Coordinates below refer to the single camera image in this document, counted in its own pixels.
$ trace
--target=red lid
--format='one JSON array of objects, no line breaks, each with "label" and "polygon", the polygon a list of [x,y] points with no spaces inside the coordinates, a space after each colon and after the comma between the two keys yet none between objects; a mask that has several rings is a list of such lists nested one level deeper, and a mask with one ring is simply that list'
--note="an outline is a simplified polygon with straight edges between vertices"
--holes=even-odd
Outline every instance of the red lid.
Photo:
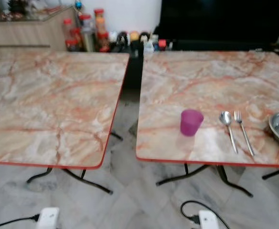
[{"label": "red lid", "polygon": [[71,24],[72,23],[72,20],[70,18],[66,18],[64,19],[64,24]]},{"label": "red lid", "polygon": [[66,45],[76,45],[78,44],[78,41],[75,39],[75,40],[65,40],[65,44]]},{"label": "red lid", "polygon": [[90,14],[82,14],[79,16],[80,20],[87,20],[87,19],[91,19],[91,15]]},{"label": "red lid", "polygon": [[102,47],[99,49],[100,52],[108,52],[110,48],[108,46]]},{"label": "red lid", "polygon": [[98,38],[108,38],[109,37],[109,33],[106,32],[106,33],[97,33],[97,37]]},{"label": "red lid", "polygon": [[103,12],[104,12],[103,8],[94,9],[95,14],[99,14],[99,13],[103,13]]},{"label": "red lid", "polygon": [[81,28],[73,28],[71,29],[71,34],[80,34]]},{"label": "red lid", "polygon": [[159,40],[160,47],[166,47],[166,40]]}]

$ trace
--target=electrical cable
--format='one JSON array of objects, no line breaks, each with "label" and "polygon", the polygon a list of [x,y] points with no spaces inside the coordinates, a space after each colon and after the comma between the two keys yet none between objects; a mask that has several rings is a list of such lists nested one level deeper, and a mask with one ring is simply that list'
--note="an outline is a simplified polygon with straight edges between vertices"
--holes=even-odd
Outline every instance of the electrical cable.
[{"label": "electrical cable", "polygon": [[8,221],[8,222],[5,222],[5,223],[1,223],[0,227],[4,226],[6,224],[13,223],[13,222],[16,222],[16,221],[21,221],[21,220],[29,220],[29,219],[31,219],[31,220],[34,220],[35,222],[37,222],[39,220],[39,217],[40,217],[40,214],[36,214],[36,215],[34,215],[32,217],[14,219],[14,220],[11,220],[11,221]]},{"label": "electrical cable", "polygon": [[181,214],[182,214],[185,218],[187,218],[187,219],[189,219],[189,220],[191,220],[191,221],[193,220],[193,216],[187,216],[187,215],[184,213],[184,211],[183,211],[184,205],[185,205],[185,204],[189,204],[189,203],[198,204],[198,205],[201,205],[201,206],[205,207],[206,209],[210,210],[211,212],[213,212],[213,213],[218,217],[218,219],[220,219],[220,221],[225,225],[225,227],[226,227],[227,229],[230,229],[229,225],[227,225],[227,223],[224,221],[224,219],[221,218],[221,216],[220,216],[217,212],[215,212],[215,211],[212,210],[210,207],[208,207],[207,205],[205,205],[205,204],[203,204],[203,203],[201,203],[201,202],[199,202],[199,201],[197,201],[197,200],[188,200],[188,201],[183,202],[183,203],[181,204],[180,212],[181,212]]}]

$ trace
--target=wooden cabinet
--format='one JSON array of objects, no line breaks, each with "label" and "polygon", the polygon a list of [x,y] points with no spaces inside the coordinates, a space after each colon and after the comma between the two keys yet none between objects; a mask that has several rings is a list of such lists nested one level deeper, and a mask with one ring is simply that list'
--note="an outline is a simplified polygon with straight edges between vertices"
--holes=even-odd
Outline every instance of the wooden cabinet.
[{"label": "wooden cabinet", "polygon": [[6,52],[36,49],[66,51],[63,33],[65,18],[71,18],[75,23],[73,7],[63,8],[43,19],[0,22],[0,56]]}]

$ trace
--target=red table edge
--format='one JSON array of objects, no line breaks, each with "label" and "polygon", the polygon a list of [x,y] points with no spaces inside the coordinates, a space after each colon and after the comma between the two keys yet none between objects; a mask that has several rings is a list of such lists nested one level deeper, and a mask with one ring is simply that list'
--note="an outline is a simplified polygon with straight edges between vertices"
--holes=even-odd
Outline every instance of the red table edge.
[{"label": "red table edge", "polygon": [[113,112],[112,121],[111,121],[111,125],[110,125],[110,130],[109,130],[109,133],[107,135],[107,141],[106,141],[105,149],[103,151],[101,161],[97,166],[90,166],[90,167],[63,166],[63,165],[47,165],[47,164],[44,165],[44,164],[35,164],[35,163],[14,163],[14,162],[2,162],[2,161],[0,161],[0,165],[24,166],[24,167],[44,167],[44,168],[51,167],[51,168],[61,168],[61,169],[65,169],[65,168],[67,168],[67,169],[86,169],[86,170],[93,170],[93,169],[100,168],[102,166],[102,163],[103,163],[104,159],[105,159],[107,144],[108,144],[108,141],[109,141],[109,138],[110,138],[110,135],[111,135],[112,125],[113,125],[113,122],[114,122],[114,117],[115,117],[116,110],[117,110],[118,103],[119,103],[119,99],[120,99],[120,96],[121,96],[122,86],[123,86],[125,78],[126,78],[126,72],[127,72],[129,62],[130,62],[130,55],[128,57],[128,62],[127,62],[127,65],[126,65],[124,78],[122,79],[122,82],[121,82],[121,87],[120,87],[119,94],[118,94],[118,97],[117,97],[116,106],[115,106],[115,109],[114,109],[114,112]]},{"label": "red table edge", "polygon": [[173,164],[200,164],[200,165],[211,165],[211,166],[239,166],[239,167],[268,167],[268,168],[279,168],[278,164],[249,164],[249,163],[234,163],[234,162],[213,162],[213,161],[183,161],[183,160],[161,160],[161,159],[148,159],[139,158],[136,155],[136,159],[139,161],[148,162],[161,162],[161,163],[173,163]]}]

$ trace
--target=black power cord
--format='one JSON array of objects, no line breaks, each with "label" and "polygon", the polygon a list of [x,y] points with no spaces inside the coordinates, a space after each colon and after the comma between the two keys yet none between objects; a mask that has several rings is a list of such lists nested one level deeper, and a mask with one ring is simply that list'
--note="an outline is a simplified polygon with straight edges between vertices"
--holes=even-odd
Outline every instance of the black power cord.
[{"label": "black power cord", "polygon": [[184,205],[185,205],[185,204],[190,204],[190,203],[201,205],[201,206],[205,207],[206,209],[210,210],[211,212],[213,212],[213,213],[218,217],[218,219],[220,219],[220,221],[225,225],[225,227],[226,227],[227,229],[230,229],[229,225],[227,225],[227,223],[224,221],[224,219],[221,218],[221,216],[220,216],[217,212],[215,212],[215,211],[212,210],[210,207],[208,207],[207,205],[205,205],[205,204],[203,204],[203,203],[201,203],[201,202],[199,202],[199,201],[197,201],[197,200],[188,200],[188,201],[183,202],[183,203],[181,204],[180,211],[181,211],[181,214],[182,214],[185,218],[189,219],[190,221],[194,222],[195,224],[200,224],[200,220],[199,220],[198,215],[187,216],[187,215],[184,213],[184,211],[183,211]]},{"label": "black power cord", "polygon": [[30,220],[34,220],[34,222],[37,222],[39,220],[39,217],[40,217],[40,214],[36,214],[32,217],[14,219],[14,220],[11,220],[11,221],[8,221],[8,222],[5,222],[5,223],[1,223],[0,227],[4,226],[6,224],[13,223],[13,222],[16,222],[16,221],[21,221],[21,220],[29,220],[30,219]]}]

